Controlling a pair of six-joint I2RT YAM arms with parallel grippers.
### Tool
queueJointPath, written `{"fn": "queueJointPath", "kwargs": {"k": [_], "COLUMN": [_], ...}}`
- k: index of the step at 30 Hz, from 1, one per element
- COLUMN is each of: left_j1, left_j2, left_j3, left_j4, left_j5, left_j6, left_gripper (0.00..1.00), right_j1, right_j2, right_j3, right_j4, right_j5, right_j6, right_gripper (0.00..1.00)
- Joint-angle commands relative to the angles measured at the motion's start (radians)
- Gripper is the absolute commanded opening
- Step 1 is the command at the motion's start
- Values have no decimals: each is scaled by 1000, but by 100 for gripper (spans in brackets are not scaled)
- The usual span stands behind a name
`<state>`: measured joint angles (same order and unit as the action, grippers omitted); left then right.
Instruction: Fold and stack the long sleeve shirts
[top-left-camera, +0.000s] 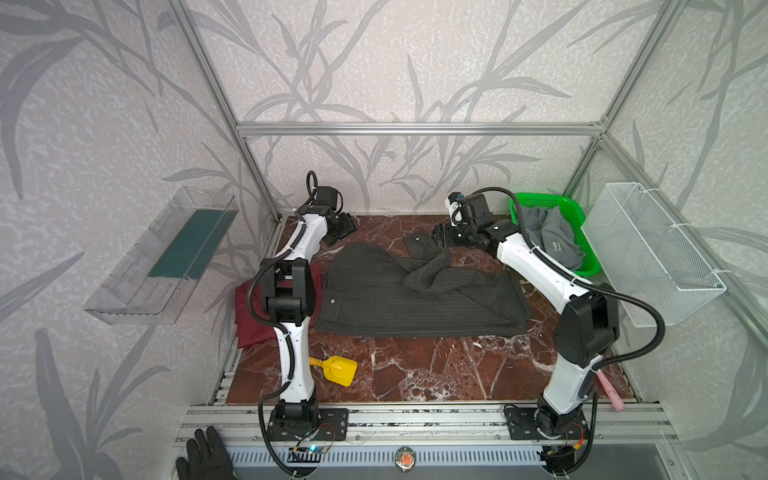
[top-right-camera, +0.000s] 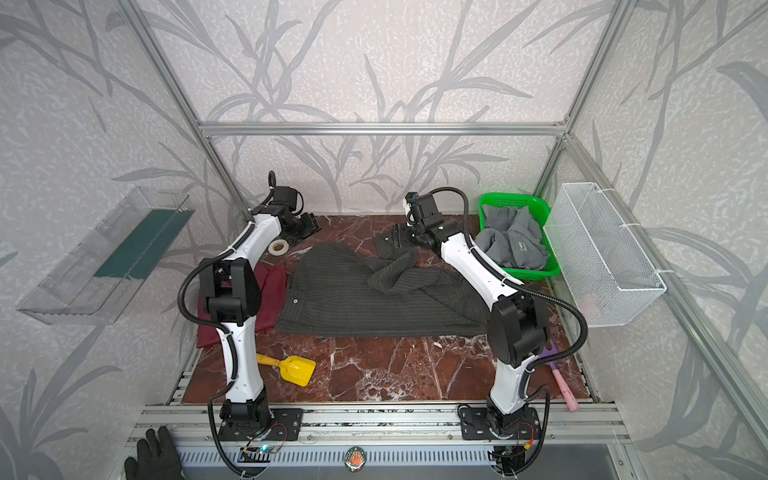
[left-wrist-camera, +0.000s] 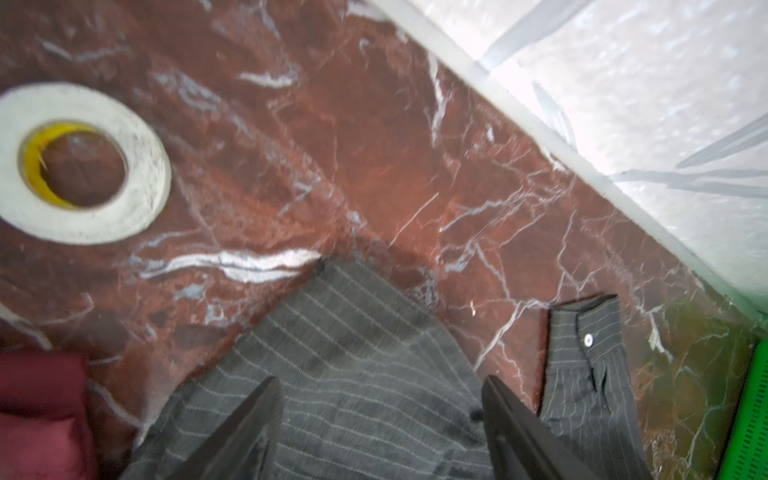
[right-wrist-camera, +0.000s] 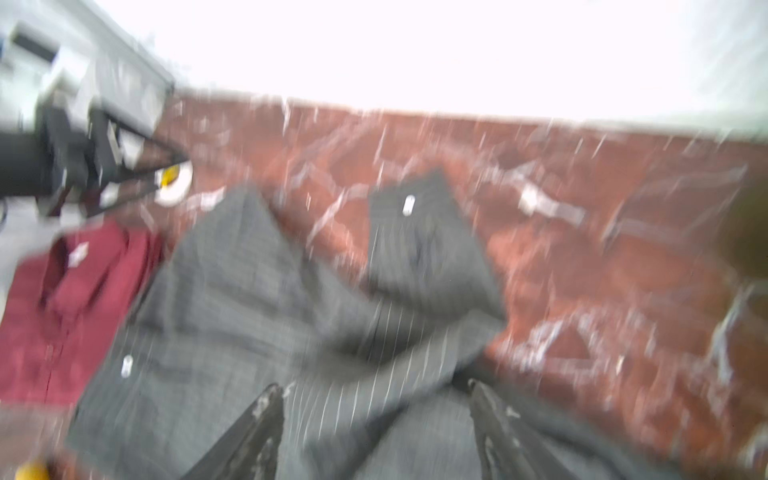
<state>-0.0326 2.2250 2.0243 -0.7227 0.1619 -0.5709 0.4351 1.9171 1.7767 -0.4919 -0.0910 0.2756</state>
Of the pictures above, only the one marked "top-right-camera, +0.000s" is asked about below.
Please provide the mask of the dark grey striped shirt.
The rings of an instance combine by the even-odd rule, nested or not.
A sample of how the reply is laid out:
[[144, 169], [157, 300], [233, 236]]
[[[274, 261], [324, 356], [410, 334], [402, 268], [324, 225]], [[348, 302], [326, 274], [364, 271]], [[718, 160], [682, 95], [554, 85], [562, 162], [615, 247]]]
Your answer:
[[459, 273], [419, 266], [419, 251], [389, 234], [374, 243], [374, 257], [337, 243], [309, 249], [289, 276], [277, 330], [361, 338], [485, 332], [490, 310]]

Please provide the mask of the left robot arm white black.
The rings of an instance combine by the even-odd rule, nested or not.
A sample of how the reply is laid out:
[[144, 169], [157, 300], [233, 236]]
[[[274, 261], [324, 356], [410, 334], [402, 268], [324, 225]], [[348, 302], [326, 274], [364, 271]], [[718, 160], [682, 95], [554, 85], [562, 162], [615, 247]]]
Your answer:
[[268, 186], [245, 229], [222, 253], [195, 267], [177, 294], [181, 315], [215, 329], [222, 345], [227, 384], [210, 401], [222, 398], [223, 426], [251, 438], [274, 424], [257, 363], [255, 328], [263, 294], [254, 269], [266, 252], [283, 255], [320, 230], [314, 215], [303, 210], [297, 189], [279, 185], [273, 171]]

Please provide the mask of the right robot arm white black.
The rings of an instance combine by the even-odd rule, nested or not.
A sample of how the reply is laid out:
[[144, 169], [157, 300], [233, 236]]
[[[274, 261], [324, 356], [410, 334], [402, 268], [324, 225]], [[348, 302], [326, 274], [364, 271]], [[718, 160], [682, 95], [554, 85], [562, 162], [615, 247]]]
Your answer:
[[[462, 222], [443, 217], [435, 201], [441, 192], [458, 194], [463, 202]], [[401, 237], [429, 249], [452, 266], [481, 296], [490, 311], [487, 340], [496, 358], [496, 373], [486, 407], [486, 424], [500, 439], [512, 436], [523, 423], [532, 396], [527, 393], [535, 369], [548, 361], [575, 355], [586, 343], [588, 324], [574, 305], [555, 298], [506, 273], [471, 237], [469, 201], [455, 187], [439, 187], [428, 193], [409, 192], [403, 200], [406, 223]], [[578, 321], [580, 332], [566, 350], [543, 357], [550, 339], [547, 306], [557, 305]]]

